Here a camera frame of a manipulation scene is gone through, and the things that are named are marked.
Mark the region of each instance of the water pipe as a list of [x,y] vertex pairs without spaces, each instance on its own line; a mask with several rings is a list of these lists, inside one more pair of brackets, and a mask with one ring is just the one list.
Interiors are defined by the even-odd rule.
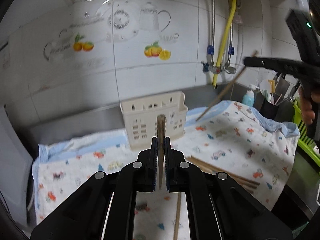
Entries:
[[[230,15],[227,21],[227,25],[225,27],[224,33],[223,33],[223,38],[222,38],[222,42],[220,44],[220,49],[219,49],[219,54],[218,54],[218,59],[217,59],[217,65],[216,67],[220,68],[221,62],[222,62],[222,58],[223,58],[223,53],[224,53],[224,48],[226,47],[226,43],[227,43],[227,39],[228,39],[228,34],[229,34],[229,30],[233,21],[233,17],[235,15],[236,12],[236,5],[237,5],[237,0],[232,0],[232,7],[230,10]],[[212,85],[215,88],[216,84],[217,84],[217,79],[218,79],[218,75],[214,74],[213,75],[213,81],[212,81]]]

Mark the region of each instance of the soap bottle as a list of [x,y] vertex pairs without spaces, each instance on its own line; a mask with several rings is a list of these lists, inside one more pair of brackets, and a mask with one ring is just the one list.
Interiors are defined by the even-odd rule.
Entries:
[[247,93],[242,98],[242,104],[252,107],[254,103],[254,92],[255,88],[258,88],[255,85],[250,84],[249,85],[250,90],[247,91]]

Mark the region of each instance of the wall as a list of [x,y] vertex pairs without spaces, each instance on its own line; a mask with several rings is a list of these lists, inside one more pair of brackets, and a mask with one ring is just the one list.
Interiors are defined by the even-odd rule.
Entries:
[[29,21],[53,9],[66,6],[64,0],[14,0],[0,22],[0,42]]
[[[14,127],[128,98],[211,83],[201,64],[206,61],[209,42],[210,0],[75,1],[73,6],[52,10],[10,35],[10,67],[0,75],[0,99],[7,105]],[[141,9],[150,6],[157,7],[158,13],[170,13],[170,24],[163,32],[168,13],[157,16],[159,30],[151,24],[154,17],[140,20]],[[215,59],[227,17],[228,0],[216,0]],[[64,53],[55,54],[59,44],[69,44],[77,33],[85,35],[82,41],[94,43],[92,50],[74,51],[72,42]],[[234,25],[235,49],[237,33]],[[171,51],[169,59],[146,57],[146,47],[155,41]],[[218,82],[232,78],[222,74]]]

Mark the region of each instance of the cartoon print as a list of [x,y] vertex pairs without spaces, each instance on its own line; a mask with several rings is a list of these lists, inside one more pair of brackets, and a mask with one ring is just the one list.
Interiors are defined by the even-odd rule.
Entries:
[[81,185],[81,179],[80,178],[76,178],[75,179],[75,183],[76,183],[77,187],[79,187]]
[[221,156],[226,156],[226,153],[223,151],[217,151],[211,156],[211,159],[218,160]]
[[288,166],[286,166],[286,167],[283,167],[282,168],[283,170],[284,170],[284,172],[287,174],[287,176],[289,176],[289,172],[288,172]]
[[238,127],[233,128],[233,130],[235,130],[237,136],[240,136]]
[[222,135],[227,134],[226,131],[219,130],[216,132],[216,138],[222,137]]
[[54,173],[53,174],[53,180],[59,180],[62,179],[65,176],[65,174],[63,174],[63,172],[61,171],[60,173]]
[[207,130],[207,127],[206,127],[205,125],[197,126],[197,127],[196,127],[196,130],[197,130],[197,131],[205,131],[205,130]]
[[273,184],[273,185],[276,185],[276,184],[277,184],[277,181],[278,181],[279,177],[280,177],[280,176],[279,176],[278,174],[276,174],[276,175],[273,176],[273,178],[272,178],[272,184]]
[[112,162],[108,166],[108,171],[113,171],[115,169],[122,169],[124,167],[124,164],[118,161]]
[[163,223],[159,223],[159,224],[157,225],[157,227],[159,227],[160,229],[164,230],[164,224],[163,224]]
[[133,240],[146,240],[146,237],[142,234],[136,235]]
[[135,208],[136,208],[136,211],[143,211],[143,210],[147,212],[150,211],[150,208],[148,207],[146,202],[136,205]]
[[247,152],[247,158],[251,158],[252,155],[256,154],[252,149]]
[[252,176],[253,176],[255,179],[256,179],[257,177],[262,178],[262,177],[263,177],[262,170],[261,170],[261,169],[257,169],[257,171],[254,172]]
[[287,155],[289,155],[289,149],[288,149],[288,146],[287,146],[287,145],[285,146],[284,153],[286,153]]
[[242,106],[238,105],[237,102],[234,102],[233,104],[238,108],[238,111],[240,111],[242,109]]
[[195,153],[200,153],[200,149],[199,149],[198,146],[193,147],[192,150],[193,150]]
[[252,128],[247,128],[246,131],[248,132],[248,134],[252,134],[254,132],[254,130]]
[[98,171],[104,171],[104,169],[103,169],[101,164],[99,164],[99,166],[98,166]]
[[102,152],[94,152],[93,156],[98,159],[104,158],[104,154]]
[[52,201],[56,201],[57,200],[56,196],[53,194],[52,191],[48,191],[48,198],[50,200],[52,200]]
[[270,185],[269,183],[267,183],[267,185],[269,189],[272,189],[272,185]]

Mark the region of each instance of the chopstick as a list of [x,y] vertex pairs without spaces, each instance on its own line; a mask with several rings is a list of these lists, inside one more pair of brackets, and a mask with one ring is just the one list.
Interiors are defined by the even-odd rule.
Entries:
[[204,167],[206,167],[206,168],[208,168],[208,169],[210,169],[210,170],[212,170],[212,171],[218,171],[218,172],[222,171],[222,172],[225,172],[225,173],[229,174],[232,178],[237,178],[237,179],[239,179],[239,180],[243,180],[243,181],[245,181],[245,182],[249,182],[250,184],[257,185],[257,186],[260,185],[259,182],[256,182],[256,181],[250,180],[250,179],[246,179],[246,178],[244,178],[244,177],[238,176],[238,175],[236,175],[236,174],[234,174],[234,173],[231,173],[231,172],[229,172],[229,171],[226,171],[226,170],[224,170],[224,169],[221,169],[221,168],[218,168],[218,167],[216,167],[216,166],[213,166],[213,165],[211,165],[211,164],[209,164],[209,163],[206,163],[206,162],[204,162],[204,161],[202,161],[202,160],[197,159],[196,157],[193,157],[192,155],[191,155],[190,157],[186,157],[186,159],[187,159],[188,161],[192,162],[193,164],[197,165],[197,166],[198,166],[198,164],[199,164],[200,166],[204,166]]
[[[259,52],[255,50],[251,57],[256,57]],[[246,66],[236,75],[236,77],[218,94],[218,96],[210,103],[207,109],[196,119],[198,122],[222,97],[228,92],[228,90],[236,83],[239,77],[243,74],[243,72],[247,69]]]

